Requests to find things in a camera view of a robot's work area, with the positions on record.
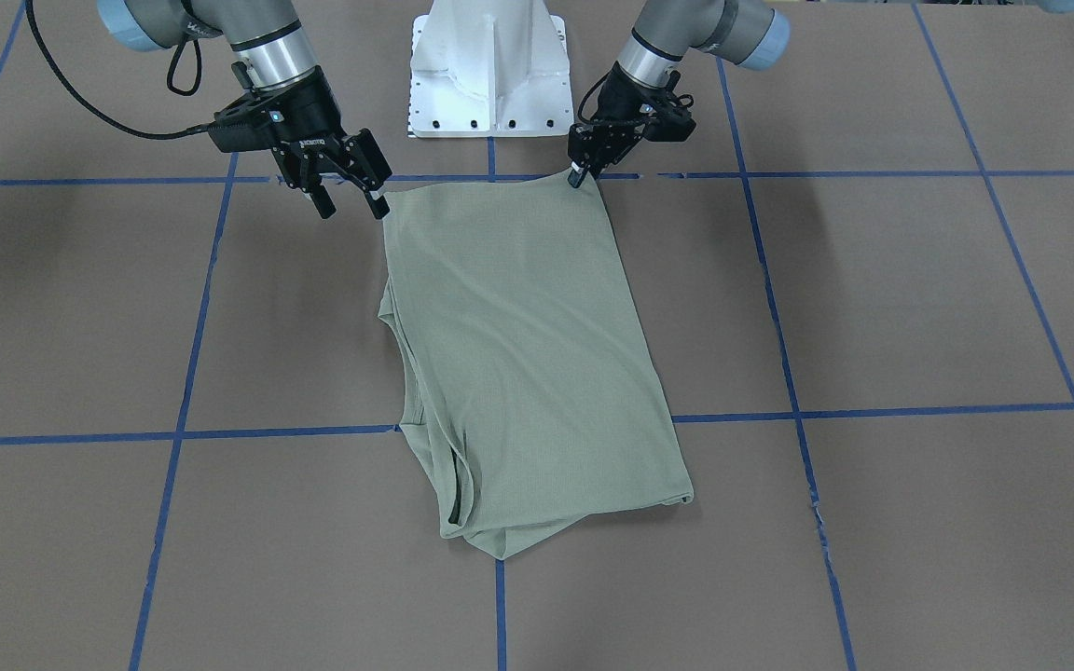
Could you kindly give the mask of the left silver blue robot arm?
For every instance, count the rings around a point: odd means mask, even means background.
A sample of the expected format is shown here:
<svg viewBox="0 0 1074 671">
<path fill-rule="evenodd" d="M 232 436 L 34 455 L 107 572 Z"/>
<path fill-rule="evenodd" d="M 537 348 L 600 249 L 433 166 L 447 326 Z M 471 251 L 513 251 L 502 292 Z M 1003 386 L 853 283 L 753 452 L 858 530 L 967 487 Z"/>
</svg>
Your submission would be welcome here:
<svg viewBox="0 0 1074 671">
<path fill-rule="evenodd" d="M 647 1 L 610 71 L 575 111 L 570 186 L 598 178 L 642 141 L 690 138 L 697 127 L 694 99 L 674 90 L 686 52 L 764 71 L 787 50 L 790 37 L 789 19 L 764 1 Z"/>
</svg>

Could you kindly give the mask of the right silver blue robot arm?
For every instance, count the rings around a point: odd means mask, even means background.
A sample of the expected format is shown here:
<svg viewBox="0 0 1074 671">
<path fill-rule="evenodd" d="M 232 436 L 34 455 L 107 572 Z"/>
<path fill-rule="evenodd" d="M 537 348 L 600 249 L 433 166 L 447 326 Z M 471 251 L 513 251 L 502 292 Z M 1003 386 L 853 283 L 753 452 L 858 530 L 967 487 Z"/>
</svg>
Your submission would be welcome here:
<svg viewBox="0 0 1074 671">
<path fill-rule="evenodd" d="M 243 94 L 200 127 L 223 154 L 274 156 L 287 187 L 297 188 L 322 218 L 336 211 L 323 184 L 353 184 L 377 220 L 388 215 L 383 186 L 391 177 L 369 129 L 348 133 L 290 1 L 99 1 L 99 17 L 125 47 L 173 49 L 222 37 L 233 52 Z"/>
</svg>

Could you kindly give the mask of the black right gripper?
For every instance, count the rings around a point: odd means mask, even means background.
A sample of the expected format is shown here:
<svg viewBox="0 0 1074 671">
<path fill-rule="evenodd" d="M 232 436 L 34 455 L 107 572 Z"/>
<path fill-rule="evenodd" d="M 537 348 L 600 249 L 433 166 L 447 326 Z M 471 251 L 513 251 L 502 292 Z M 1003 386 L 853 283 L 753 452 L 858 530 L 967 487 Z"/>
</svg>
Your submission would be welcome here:
<svg viewBox="0 0 1074 671">
<path fill-rule="evenodd" d="M 391 211 L 384 183 L 392 169 L 369 129 L 348 133 L 342 128 L 342 112 L 321 67 L 285 88 L 246 90 L 214 114 L 208 135 L 222 152 L 268 150 L 285 183 L 306 191 L 323 220 L 337 211 L 325 175 L 361 188 L 376 220 Z"/>
</svg>

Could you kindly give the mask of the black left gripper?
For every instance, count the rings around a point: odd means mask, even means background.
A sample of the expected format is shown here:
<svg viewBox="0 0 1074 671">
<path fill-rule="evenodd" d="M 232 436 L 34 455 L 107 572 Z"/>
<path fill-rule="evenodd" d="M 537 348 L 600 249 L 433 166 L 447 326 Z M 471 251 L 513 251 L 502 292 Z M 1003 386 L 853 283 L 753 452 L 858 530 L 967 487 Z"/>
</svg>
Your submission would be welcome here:
<svg viewBox="0 0 1074 671">
<path fill-rule="evenodd" d="M 648 88 L 632 79 L 621 64 L 611 67 L 606 76 L 590 89 L 597 92 L 598 107 L 591 118 L 584 118 L 587 94 L 575 112 L 576 122 L 568 133 L 570 171 L 568 184 L 580 188 L 592 175 L 599 177 L 605 169 L 621 162 L 639 141 L 683 142 L 690 138 L 697 123 L 691 115 L 694 98 L 674 94 L 681 73 L 672 69 L 668 82 L 661 88 Z"/>
</svg>

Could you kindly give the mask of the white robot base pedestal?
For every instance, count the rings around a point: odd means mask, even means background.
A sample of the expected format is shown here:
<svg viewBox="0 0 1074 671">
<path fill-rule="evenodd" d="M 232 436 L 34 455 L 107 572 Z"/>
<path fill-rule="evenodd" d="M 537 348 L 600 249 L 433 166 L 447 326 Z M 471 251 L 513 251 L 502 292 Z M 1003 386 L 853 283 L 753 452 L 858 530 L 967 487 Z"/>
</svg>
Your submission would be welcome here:
<svg viewBox="0 0 1074 671">
<path fill-rule="evenodd" d="M 566 24 L 543 1 L 434 1 L 413 18 L 406 132 L 413 138 L 567 135 Z"/>
</svg>

